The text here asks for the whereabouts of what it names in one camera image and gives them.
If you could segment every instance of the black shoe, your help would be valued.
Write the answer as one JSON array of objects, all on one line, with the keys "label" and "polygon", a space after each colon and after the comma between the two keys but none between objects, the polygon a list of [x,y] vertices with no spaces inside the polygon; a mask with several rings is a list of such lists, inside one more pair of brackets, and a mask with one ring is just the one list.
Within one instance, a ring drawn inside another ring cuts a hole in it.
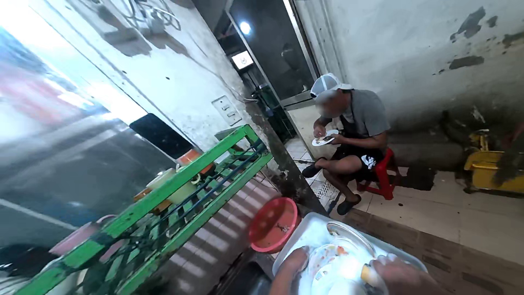
[{"label": "black shoe", "polygon": [[322,168],[317,168],[315,167],[315,164],[311,164],[309,166],[307,166],[306,168],[304,168],[304,170],[302,170],[302,175],[304,175],[305,178],[312,178],[313,176],[315,176],[317,173],[320,172],[320,170],[322,170]]},{"label": "black shoe", "polygon": [[336,212],[339,214],[339,215],[346,215],[350,210],[351,208],[353,208],[353,206],[355,206],[356,204],[360,203],[362,201],[362,198],[359,196],[359,195],[356,195],[355,196],[358,197],[358,201],[356,202],[350,202],[350,201],[346,201],[344,200],[342,203],[339,204],[339,206],[336,208]]}]

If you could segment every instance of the man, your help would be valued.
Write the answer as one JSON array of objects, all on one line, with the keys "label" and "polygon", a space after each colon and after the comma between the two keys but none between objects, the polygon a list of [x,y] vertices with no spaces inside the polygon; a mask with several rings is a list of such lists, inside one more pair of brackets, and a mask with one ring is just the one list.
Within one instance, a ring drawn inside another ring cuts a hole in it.
[{"label": "man", "polygon": [[384,158],[389,129],[386,110],[377,94],[342,84],[332,73],[315,81],[311,97],[321,114],[313,124],[313,135],[325,136],[325,126],[333,118],[340,118],[344,130],[342,134],[331,135],[335,138],[331,144],[340,144],[331,160],[321,157],[302,174],[310,178],[324,169],[324,177],[346,197],[337,208],[344,215],[362,200],[347,183],[369,178],[373,167]]},{"label": "man", "polygon": [[[269,295],[291,294],[291,283],[308,263],[307,246],[295,249],[282,262],[271,284]],[[390,295],[444,295],[446,292],[426,272],[396,257],[379,255],[369,263],[382,278]]]}]

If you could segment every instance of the small screen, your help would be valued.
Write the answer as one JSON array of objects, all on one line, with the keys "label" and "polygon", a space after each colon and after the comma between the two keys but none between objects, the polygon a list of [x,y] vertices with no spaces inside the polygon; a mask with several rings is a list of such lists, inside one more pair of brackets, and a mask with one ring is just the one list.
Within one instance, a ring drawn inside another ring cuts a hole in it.
[{"label": "small screen", "polygon": [[251,56],[249,56],[247,50],[244,52],[240,52],[239,54],[231,58],[233,59],[237,69],[239,70],[242,70],[243,68],[253,64],[253,60],[251,59]]}]

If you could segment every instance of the black shorts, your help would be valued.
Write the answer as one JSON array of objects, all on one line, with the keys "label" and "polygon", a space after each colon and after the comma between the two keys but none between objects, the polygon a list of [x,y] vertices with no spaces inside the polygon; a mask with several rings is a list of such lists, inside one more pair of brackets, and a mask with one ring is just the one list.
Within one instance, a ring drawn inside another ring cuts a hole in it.
[{"label": "black shorts", "polygon": [[347,156],[357,156],[361,163],[362,169],[355,172],[353,176],[358,181],[375,180],[376,176],[373,173],[375,165],[384,159],[384,153],[380,149],[365,149],[350,144],[341,144],[331,157],[332,160],[340,160]]}]

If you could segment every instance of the green metal rack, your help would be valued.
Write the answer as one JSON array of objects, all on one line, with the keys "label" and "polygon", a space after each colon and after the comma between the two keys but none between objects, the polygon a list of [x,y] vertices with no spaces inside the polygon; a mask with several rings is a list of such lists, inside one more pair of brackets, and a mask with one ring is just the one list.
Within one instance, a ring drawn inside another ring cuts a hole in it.
[{"label": "green metal rack", "polygon": [[[236,151],[233,147],[244,138],[250,147],[243,152]],[[158,215],[150,213],[226,152],[230,154],[216,167],[216,174],[202,179],[197,190],[182,203],[171,204]],[[271,158],[271,153],[249,125],[239,127],[161,187],[124,210],[98,233],[55,261],[50,268],[36,275],[16,294],[46,294],[68,276],[83,270],[86,270],[83,281],[69,294],[132,293]],[[191,204],[191,208],[184,210],[188,207],[186,204]],[[118,241],[123,243],[118,251],[107,261],[100,261],[100,257]]]}]

